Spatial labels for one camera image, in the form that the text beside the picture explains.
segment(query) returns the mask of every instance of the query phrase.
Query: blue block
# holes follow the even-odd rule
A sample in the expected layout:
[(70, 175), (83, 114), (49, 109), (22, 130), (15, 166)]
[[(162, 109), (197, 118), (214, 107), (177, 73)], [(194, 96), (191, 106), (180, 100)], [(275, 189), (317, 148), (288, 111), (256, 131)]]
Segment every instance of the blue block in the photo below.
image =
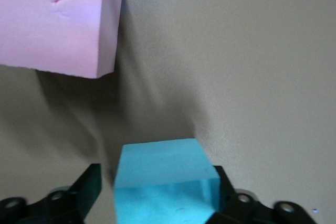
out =
[(118, 224), (204, 224), (220, 178), (196, 139), (124, 145), (114, 183)]

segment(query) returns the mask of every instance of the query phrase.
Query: block side face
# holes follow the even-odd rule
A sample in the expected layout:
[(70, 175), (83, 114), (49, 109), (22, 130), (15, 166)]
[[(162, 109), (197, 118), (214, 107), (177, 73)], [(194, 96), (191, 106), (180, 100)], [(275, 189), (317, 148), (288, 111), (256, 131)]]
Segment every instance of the block side face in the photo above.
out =
[(196, 139), (125, 145), (116, 187), (139, 187), (219, 178)]
[(118, 224), (204, 224), (218, 210), (218, 195), (216, 179), (114, 189)]
[(122, 0), (102, 0), (97, 77), (114, 71)]
[(0, 63), (94, 78), (101, 0), (0, 0)]

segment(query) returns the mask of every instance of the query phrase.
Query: pink foam cube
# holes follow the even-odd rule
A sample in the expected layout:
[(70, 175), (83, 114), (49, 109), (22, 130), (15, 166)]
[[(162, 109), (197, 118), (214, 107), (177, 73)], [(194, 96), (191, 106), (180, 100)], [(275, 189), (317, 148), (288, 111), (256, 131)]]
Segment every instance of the pink foam cube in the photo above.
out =
[(121, 0), (0, 0), (0, 64), (86, 78), (113, 72)]

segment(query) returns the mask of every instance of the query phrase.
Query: screw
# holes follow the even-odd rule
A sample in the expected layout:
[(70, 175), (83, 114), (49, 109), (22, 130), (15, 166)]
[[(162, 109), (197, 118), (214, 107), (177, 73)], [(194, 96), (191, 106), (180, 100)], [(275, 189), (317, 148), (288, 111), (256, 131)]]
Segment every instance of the screw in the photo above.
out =
[(247, 197), (245, 194), (240, 194), (238, 196), (238, 199), (241, 201), (241, 202), (244, 202), (244, 203), (248, 203), (250, 202), (250, 198)]
[(5, 208), (15, 207), (17, 204), (19, 204), (19, 201), (16, 200), (16, 199), (14, 199), (14, 200), (12, 200), (11, 202), (7, 203), (7, 204), (5, 205)]
[(282, 203), (280, 207), (283, 209), (283, 211), (294, 212), (294, 208), (290, 204)]
[(63, 193), (59, 191), (58, 193), (55, 193), (54, 195), (52, 195), (51, 200), (58, 200), (61, 197), (63, 197)]

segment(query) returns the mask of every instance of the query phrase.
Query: black mechanical part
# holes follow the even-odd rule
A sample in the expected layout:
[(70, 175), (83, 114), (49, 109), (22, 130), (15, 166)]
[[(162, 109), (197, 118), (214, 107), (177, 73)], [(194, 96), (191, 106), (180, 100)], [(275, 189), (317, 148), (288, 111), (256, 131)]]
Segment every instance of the black mechanical part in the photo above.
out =
[(84, 224), (101, 192), (100, 164), (91, 164), (68, 190), (27, 205), (24, 198), (0, 201), (0, 224)]
[(206, 224), (316, 224), (298, 204), (279, 201), (268, 208), (248, 194), (236, 193), (221, 166), (215, 166), (220, 181), (220, 211)]

